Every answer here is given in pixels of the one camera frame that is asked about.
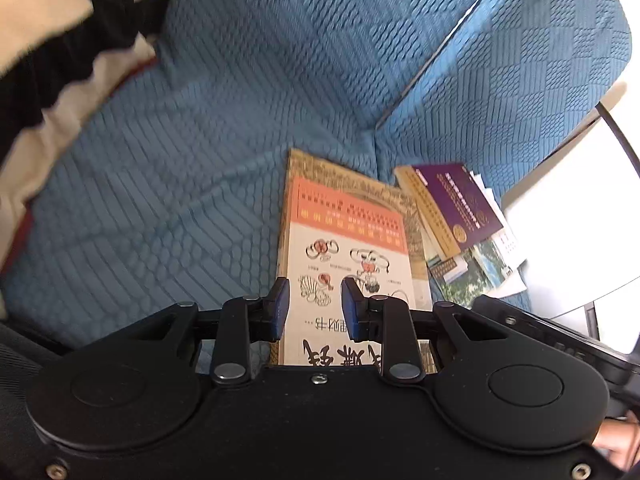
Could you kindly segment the person's right hand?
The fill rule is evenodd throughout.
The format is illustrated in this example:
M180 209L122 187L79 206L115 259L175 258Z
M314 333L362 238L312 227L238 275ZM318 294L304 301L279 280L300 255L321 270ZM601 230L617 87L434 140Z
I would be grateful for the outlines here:
M639 419L632 411L617 418L606 418L592 445L611 464L627 471L639 461Z

